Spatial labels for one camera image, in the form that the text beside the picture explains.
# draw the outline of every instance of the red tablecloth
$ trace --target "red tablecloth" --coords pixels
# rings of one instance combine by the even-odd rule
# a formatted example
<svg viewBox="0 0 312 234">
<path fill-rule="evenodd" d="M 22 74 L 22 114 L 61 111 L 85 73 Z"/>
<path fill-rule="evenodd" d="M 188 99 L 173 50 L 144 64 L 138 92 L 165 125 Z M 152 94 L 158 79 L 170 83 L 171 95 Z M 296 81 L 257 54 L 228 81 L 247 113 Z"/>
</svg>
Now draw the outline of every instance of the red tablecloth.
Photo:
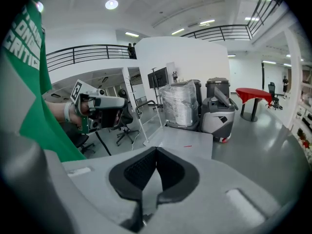
<svg viewBox="0 0 312 234">
<path fill-rule="evenodd" d="M 271 102 L 272 102 L 271 94 L 268 92 L 259 90 L 259 89 L 237 88 L 236 92 L 238 96 L 242 99 L 243 104 L 245 104 L 248 100 L 254 99 L 254 98 L 265 99 L 269 105 L 271 105 Z"/>
</svg>

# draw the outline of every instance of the handheld device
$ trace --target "handheld device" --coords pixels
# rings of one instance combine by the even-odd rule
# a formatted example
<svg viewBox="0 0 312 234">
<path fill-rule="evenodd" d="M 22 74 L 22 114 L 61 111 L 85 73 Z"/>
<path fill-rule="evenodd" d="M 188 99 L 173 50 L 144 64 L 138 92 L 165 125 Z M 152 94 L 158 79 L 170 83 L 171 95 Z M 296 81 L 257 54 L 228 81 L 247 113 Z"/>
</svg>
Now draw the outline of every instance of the handheld device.
<svg viewBox="0 0 312 234">
<path fill-rule="evenodd" d="M 77 80 L 70 99 L 75 105 L 76 114 L 82 118 L 80 131 L 84 134 L 118 124 L 128 102 L 124 98 L 106 96 L 103 89 L 92 87 L 81 80 Z M 83 102 L 89 106 L 87 115 L 81 111 Z"/>
</svg>

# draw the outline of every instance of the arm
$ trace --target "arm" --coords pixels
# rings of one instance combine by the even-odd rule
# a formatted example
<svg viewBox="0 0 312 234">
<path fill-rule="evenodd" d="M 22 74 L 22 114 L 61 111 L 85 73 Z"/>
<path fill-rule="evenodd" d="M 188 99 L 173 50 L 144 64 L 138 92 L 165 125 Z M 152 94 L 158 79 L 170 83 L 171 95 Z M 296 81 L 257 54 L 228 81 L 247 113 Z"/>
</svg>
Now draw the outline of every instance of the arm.
<svg viewBox="0 0 312 234">
<path fill-rule="evenodd" d="M 65 122 L 65 116 L 64 116 L 64 108 L 65 103 L 52 103 L 52 102 L 45 102 L 50 109 L 51 113 L 54 115 L 54 117 L 57 119 L 58 122 Z M 89 111 L 88 103 L 83 102 L 81 104 L 81 110 L 83 113 L 87 113 Z M 72 104 L 69 108 L 69 118 L 72 123 L 76 124 L 77 126 L 81 126 L 81 118 L 76 115 L 75 113 L 75 107 Z"/>
</svg>

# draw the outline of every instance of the railing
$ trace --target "railing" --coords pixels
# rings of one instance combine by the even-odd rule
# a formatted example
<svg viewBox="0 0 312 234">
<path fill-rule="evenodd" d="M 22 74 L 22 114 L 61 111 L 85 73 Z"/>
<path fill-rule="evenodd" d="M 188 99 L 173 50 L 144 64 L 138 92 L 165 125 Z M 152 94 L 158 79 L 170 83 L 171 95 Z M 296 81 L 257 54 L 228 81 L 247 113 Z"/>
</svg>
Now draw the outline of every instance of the railing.
<svg viewBox="0 0 312 234">
<path fill-rule="evenodd" d="M 76 46 L 57 50 L 47 54 L 48 70 L 52 71 L 71 64 L 99 59 L 136 59 L 134 48 L 133 52 L 128 52 L 128 46 L 94 44 Z"/>
<path fill-rule="evenodd" d="M 282 0 L 259 0 L 253 12 L 251 19 L 248 21 L 247 26 L 252 36 L 255 35 L 257 30 L 264 25 L 266 19 L 277 9 Z"/>
<path fill-rule="evenodd" d="M 220 40 L 235 40 L 245 39 L 250 40 L 251 35 L 248 30 L 248 26 L 244 24 L 235 25 L 223 25 L 216 26 L 207 29 L 200 29 L 194 32 L 182 35 L 182 37 L 196 38 L 201 40 L 209 41 L 220 41 Z"/>
</svg>

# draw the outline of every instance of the hand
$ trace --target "hand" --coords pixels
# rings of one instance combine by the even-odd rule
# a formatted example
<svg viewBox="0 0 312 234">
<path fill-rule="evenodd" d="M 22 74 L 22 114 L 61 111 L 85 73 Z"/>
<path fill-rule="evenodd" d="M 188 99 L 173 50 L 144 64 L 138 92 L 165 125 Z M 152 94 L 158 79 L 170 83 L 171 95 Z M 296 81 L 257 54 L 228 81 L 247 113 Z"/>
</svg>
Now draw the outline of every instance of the hand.
<svg viewBox="0 0 312 234">
<path fill-rule="evenodd" d="M 88 102 L 82 102 L 80 109 L 84 115 L 87 115 L 89 113 Z M 80 127 L 82 125 L 81 117 L 76 114 L 75 106 L 73 104 L 69 108 L 69 118 L 70 118 L 70 121 L 72 123 L 76 124 L 78 127 Z"/>
</svg>

